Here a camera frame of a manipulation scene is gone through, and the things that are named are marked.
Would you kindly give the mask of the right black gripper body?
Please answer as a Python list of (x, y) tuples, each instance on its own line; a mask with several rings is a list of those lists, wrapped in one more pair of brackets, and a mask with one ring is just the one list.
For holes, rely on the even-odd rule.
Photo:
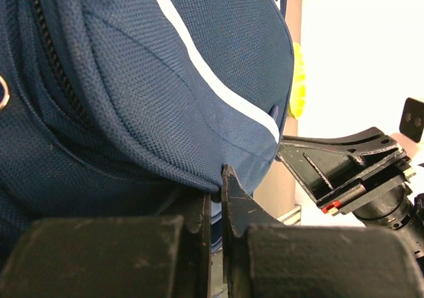
[(403, 148), (337, 156), (328, 172), (317, 172), (322, 182), (314, 190), (314, 202), (325, 214), (352, 213), (367, 227), (388, 228), (416, 258), (423, 257), (423, 200), (408, 199), (415, 171)]

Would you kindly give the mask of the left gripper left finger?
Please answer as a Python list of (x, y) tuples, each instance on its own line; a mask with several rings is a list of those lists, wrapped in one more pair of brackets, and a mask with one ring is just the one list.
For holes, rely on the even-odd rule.
[(21, 237), (2, 297), (208, 297), (210, 198), (158, 217), (45, 219)]

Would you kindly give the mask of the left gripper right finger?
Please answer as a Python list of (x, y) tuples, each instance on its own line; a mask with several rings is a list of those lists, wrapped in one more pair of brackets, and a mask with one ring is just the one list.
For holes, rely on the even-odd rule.
[(423, 276), (383, 228), (286, 226), (222, 173), (223, 267), (229, 297), (422, 297)]

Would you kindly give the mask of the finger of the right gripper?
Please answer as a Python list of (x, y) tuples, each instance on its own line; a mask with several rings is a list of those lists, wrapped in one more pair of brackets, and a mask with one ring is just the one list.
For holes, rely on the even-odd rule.
[(287, 136), (277, 152), (277, 159), (314, 201), (335, 201), (353, 183), (365, 181), (404, 156), (405, 150), (376, 127), (342, 138)]

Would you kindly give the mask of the navy blue backpack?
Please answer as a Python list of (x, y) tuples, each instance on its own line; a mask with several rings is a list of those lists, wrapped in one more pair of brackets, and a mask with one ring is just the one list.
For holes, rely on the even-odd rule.
[(1, 0), (1, 261), (47, 217), (157, 215), (268, 172), (287, 0)]

